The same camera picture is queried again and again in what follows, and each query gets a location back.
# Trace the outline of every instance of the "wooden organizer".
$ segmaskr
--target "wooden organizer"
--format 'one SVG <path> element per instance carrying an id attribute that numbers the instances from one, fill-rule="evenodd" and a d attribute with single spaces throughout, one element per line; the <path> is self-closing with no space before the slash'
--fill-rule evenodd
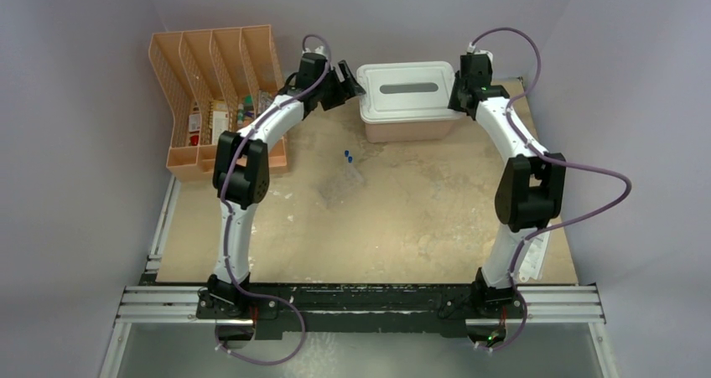
<path id="1" fill-rule="evenodd" d="M 252 96 L 260 112 L 266 109 L 258 108 L 259 91 L 274 95 L 284 84 L 270 25 L 156 33 L 148 56 L 173 113 L 166 167 L 184 182 L 212 178 L 217 146 L 211 144 L 211 101 L 227 104 L 229 130 L 234 132 L 237 106 L 245 96 Z M 190 146 L 188 117 L 195 107 L 200 112 L 199 143 Z M 269 170 L 288 171 L 285 138 L 269 153 Z"/>

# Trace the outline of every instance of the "wooden tabletop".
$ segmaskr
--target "wooden tabletop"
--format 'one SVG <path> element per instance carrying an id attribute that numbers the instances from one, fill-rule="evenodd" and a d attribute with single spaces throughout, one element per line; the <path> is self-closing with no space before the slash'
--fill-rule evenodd
<path id="1" fill-rule="evenodd" d="M 522 91 L 518 81 L 504 86 Z M 516 112 L 535 135 L 525 99 Z M 363 185 L 343 180 L 344 150 Z M 439 141 L 369 143 L 351 100 L 312 112 L 288 134 L 288 153 L 291 171 L 272 177 L 252 228 L 253 281 L 471 282 L 488 257 L 503 163 L 469 118 Z M 181 184 L 158 281 L 205 282 L 220 228 L 211 183 Z M 541 281 L 577 282 L 561 230 Z"/>

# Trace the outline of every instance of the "gray wall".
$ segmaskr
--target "gray wall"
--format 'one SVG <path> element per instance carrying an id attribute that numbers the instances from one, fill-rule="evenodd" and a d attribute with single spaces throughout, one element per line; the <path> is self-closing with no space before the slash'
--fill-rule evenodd
<path id="1" fill-rule="evenodd" d="M 495 26 L 524 28 L 545 42 L 568 0 L 154 0 L 170 30 L 271 23 L 282 68 L 298 66 L 301 38 L 322 34 L 338 60 L 362 64 L 447 60 Z M 532 64 L 524 42 L 492 36 L 499 76 Z"/>
<path id="2" fill-rule="evenodd" d="M 708 376 L 711 360 L 709 0 L 571 0 L 543 49 L 531 108 L 542 140 L 634 181 L 628 201 L 568 229 L 598 282 L 623 376 Z M 563 216 L 621 183 L 570 172 Z"/>
<path id="3" fill-rule="evenodd" d="M 95 376 L 145 262 L 172 118 L 150 0 L 0 0 L 0 375 Z"/>

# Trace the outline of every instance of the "white lid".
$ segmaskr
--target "white lid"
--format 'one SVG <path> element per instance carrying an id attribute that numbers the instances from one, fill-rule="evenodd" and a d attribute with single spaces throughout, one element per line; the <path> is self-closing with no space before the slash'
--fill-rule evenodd
<path id="1" fill-rule="evenodd" d="M 356 71 L 366 89 L 361 118 L 368 123 L 453 121 L 464 113 L 450 110 L 452 65 L 443 61 L 363 65 Z"/>

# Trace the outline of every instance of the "purple hose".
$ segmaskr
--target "purple hose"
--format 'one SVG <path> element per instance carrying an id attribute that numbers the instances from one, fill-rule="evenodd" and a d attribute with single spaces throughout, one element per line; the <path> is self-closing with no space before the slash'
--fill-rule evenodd
<path id="1" fill-rule="evenodd" d="M 538 77 L 541 75 L 541 52 L 538 50 L 538 46 L 536 46 L 536 43 L 533 42 L 533 40 L 525 33 L 523 33 L 521 30 L 517 28 L 493 28 L 492 30 L 489 30 L 488 32 L 484 32 L 481 34 L 479 37 L 474 39 L 472 42 L 472 45 L 475 45 L 479 40 L 481 40 L 483 37 L 486 35 L 495 33 L 495 32 L 513 32 L 515 34 L 520 35 L 526 41 L 531 45 L 533 48 L 533 52 L 536 54 L 536 75 L 533 76 L 533 80 L 531 81 L 531 84 L 520 94 L 513 96 L 508 104 L 506 104 L 506 120 L 509 122 L 509 125 L 511 128 L 513 128 L 514 132 L 518 137 L 523 141 L 526 142 L 526 147 L 531 149 L 533 153 L 536 154 L 541 160 L 550 163 L 550 164 L 556 164 L 558 166 L 563 166 L 566 168 L 575 168 L 578 170 L 583 170 L 583 171 L 590 171 L 591 173 L 598 173 L 598 174 L 603 174 L 603 175 L 608 175 L 610 177 L 615 177 L 616 179 L 620 179 L 625 183 L 625 191 L 622 192 L 622 194 L 617 197 L 617 199 L 609 202 L 607 205 L 604 205 L 596 210 L 593 210 L 592 212 L 589 212 L 585 215 L 575 217 L 571 220 L 566 220 L 563 223 L 559 223 L 557 225 L 550 225 L 548 227 L 545 227 L 540 230 L 533 231 L 533 233 L 529 234 L 528 236 L 525 236 L 521 242 L 518 243 L 518 246 L 516 247 L 516 250 L 514 251 L 513 258 L 511 259 L 511 264 L 509 265 L 509 279 L 511 282 L 511 287 L 513 288 L 514 292 L 518 297 L 523 298 L 521 295 L 521 292 L 518 290 L 518 287 L 516 286 L 516 279 L 514 278 L 514 271 L 516 270 L 516 263 L 518 262 L 518 257 L 521 255 L 521 252 L 523 251 L 523 247 L 526 245 L 526 241 L 532 240 L 534 237 L 547 233 L 549 231 L 553 231 L 556 229 L 559 229 L 561 227 L 565 227 L 568 225 L 574 225 L 575 223 L 579 223 L 583 220 L 587 220 L 591 217 L 594 217 L 596 215 L 599 215 L 600 213 L 605 212 L 606 210 L 612 208 L 613 206 L 618 205 L 620 202 L 625 200 L 627 196 L 630 195 L 630 192 L 632 191 L 632 181 L 627 178 L 625 175 L 621 173 L 617 173 L 616 171 L 608 170 L 606 168 L 600 168 L 600 167 L 594 167 L 594 166 L 587 166 L 584 164 L 578 164 L 578 163 L 570 163 L 566 162 L 563 160 L 558 160 L 556 158 L 550 158 L 546 156 L 544 153 L 541 153 L 534 145 L 531 145 L 530 142 L 527 141 L 526 136 L 524 135 L 523 131 L 519 129 L 519 127 L 516 126 L 516 124 L 513 121 L 513 118 L 511 117 L 511 112 L 513 109 L 511 106 L 513 106 L 514 101 L 526 96 L 530 91 L 533 90 L 534 87 L 536 87 L 536 83 L 538 83 Z M 516 338 L 521 334 L 523 331 L 523 327 L 526 325 L 526 321 L 528 320 L 528 306 L 526 305 L 526 301 L 522 301 L 522 311 L 523 311 L 523 317 L 521 319 L 521 324 L 518 325 L 518 329 L 516 329 L 516 332 L 507 340 L 505 341 L 502 345 L 495 347 L 493 349 L 490 349 L 490 351 L 497 351 L 497 350 L 502 350 L 506 347 L 508 347 L 511 343 L 513 343 Z"/>
<path id="2" fill-rule="evenodd" d="M 234 157 L 232 157 L 232 162 L 230 163 L 230 167 L 227 169 L 227 175 L 225 176 L 225 182 L 222 184 L 222 190 L 220 191 L 220 200 L 222 201 L 225 206 L 227 206 L 228 211 L 230 214 L 227 216 L 227 220 L 225 223 L 225 239 L 222 242 L 222 255 L 225 257 L 225 267 L 227 268 L 227 274 L 230 275 L 230 280 L 232 280 L 232 284 L 237 288 L 237 290 L 245 296 L 251 297 L 251 298 L 261 298 L 261 299 L 266 299 L 266 300 L 272 300 L 272 301 L 279 301 L 280 303 L 283 303 L 287 305 L 289 308 L 292 309 L 292 311 L 296 314 L 299 323 L 301 324 L 301 338 L 298 341 L 298 344 L 296 346 L 296 349 L 294 349 L 291 353 L 289 353 L 286 357 L 279 359 L 279 360 L 274 360 L 274 361 L 265 361 L 265 360 L 257 360 L 253 359 L 252 357 L 246 356 L 246 355 L 240 355 L 238 353 L 235 353 L 232 350 L 227 349 L 221 342 L 218 336 L 218 326 L 215 326 L 215 340 L 217 342 L 217 348 L 224 351 L 228 355 L 231 355 L 233 357 L 236 357 L 237 359 L 244 360 L 248 363 L 256 364 L 256 365 L 277 365 L 277 364 L 282 364 L 285 361 L 291 360 L 304 346 L 304 342 L 306 341 L 306 323 L 304 322 L 304 316 L 298 311 L 298 309 L 291 304 L 289 301 L 277 297 L 277 296 L 270 296 L 268 294 L 256 294 L 256 293 L 250 293 L 244 288 L 240 286 L 240 283 L 237 281 L 237 278 L 232 272 L 231 264 L 230 264 L 230 258 L 228 254 L 229 250 L 229 237 L 230 237 L 230 223 L 232 221 L 232 216 L 234 215 L 232 211 L 232 206 L 230 205 L 229 202 L 226 200 L 226 194 L 227 194 L 227 185 L 229 184 L 230 178 L 232 174 L 235 172 L 235 166 L 237 163 L 237 159 L 240 158 L 240 154 L 242 153 L 242 150 L 244 150 L 245 145 L 247 145 L 247 140 L 249 140 L 252 135 L 254 135 L 255 131 L 273 114 L 275 114 L 277 111 L 281 110 L 283 106 L 286 106 L 289 103 L 292 103 L 301 97 L 304 97 L 308 95 L 311 91 L 313 91 L 316 86 L 318 86 L 326 77 L 326 75 L 329 73 L 330 69 L 330 58 L 331 58 L 331 51 L 328 42 L 324 40 L 322 37 L 318 36 L 317 34 L 307 34 L 304 37 L 304 40 L 301 42 L 302 49 L 306 48 L 306 40 L 309 37 L 314 37 L 318 40 L 321 41 L 321 43 L 324 45 L 326 48 L 326 65 L 324 67 L 324 71 L 321 73 L 321 76 L 314 82 L 313 85 L 311 85 L 308 89 L 305 91 L 302 91 L 301 93 L 298 93 L 296 96 L 291 97 L 287 99 L 286 101 L 283 101 L 279 104 L 274 104 L 272 105 L 268 110 L 266 110 L 261 116 L 259 116 L 256 121 L 254 121 L 253 124 L 251 124 L 250 130 L 247 132 L 247 134 L 243 137 L 242 141 L 240 144 L 237 146 L 237 150 L 235 151 Z"/>

